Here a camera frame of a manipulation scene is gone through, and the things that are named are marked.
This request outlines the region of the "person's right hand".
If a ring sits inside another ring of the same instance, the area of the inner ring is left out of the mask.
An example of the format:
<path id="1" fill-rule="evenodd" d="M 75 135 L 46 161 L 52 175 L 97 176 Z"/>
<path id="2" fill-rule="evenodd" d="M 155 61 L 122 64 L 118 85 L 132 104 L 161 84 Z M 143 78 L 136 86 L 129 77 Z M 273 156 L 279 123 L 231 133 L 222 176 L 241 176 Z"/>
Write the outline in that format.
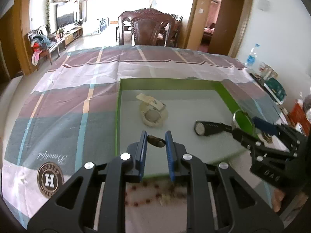
<path id="1" fill-rule="evenodd" d="M 273 191 L 273 195 L 272 195 L 272 208 L 274 210 L 274 212 L 279 212 L 279 210 L 281 209 L 281 202 L 283 201 L 285 197 L 285 193 L 279 189 L 275 189 Z"/>

